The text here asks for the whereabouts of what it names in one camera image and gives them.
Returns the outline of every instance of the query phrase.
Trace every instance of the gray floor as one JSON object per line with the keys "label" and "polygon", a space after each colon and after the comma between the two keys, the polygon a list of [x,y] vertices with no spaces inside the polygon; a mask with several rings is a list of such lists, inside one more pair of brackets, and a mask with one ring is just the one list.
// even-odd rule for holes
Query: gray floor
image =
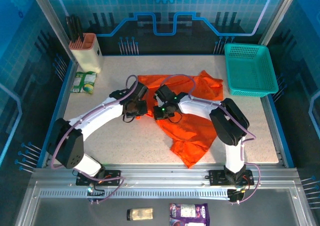
{"label": "gray floor", "polygon": [[[298,226],[288,191],[258,190],[250,200],[231,206],[227,201],[201,199],[110,199],[90,205],[86,199],[44,198],[33,226],[169,226],[169,203],[208,203],[211,226]],[[127,221],[127,209],[153,207],[153,220]]]}

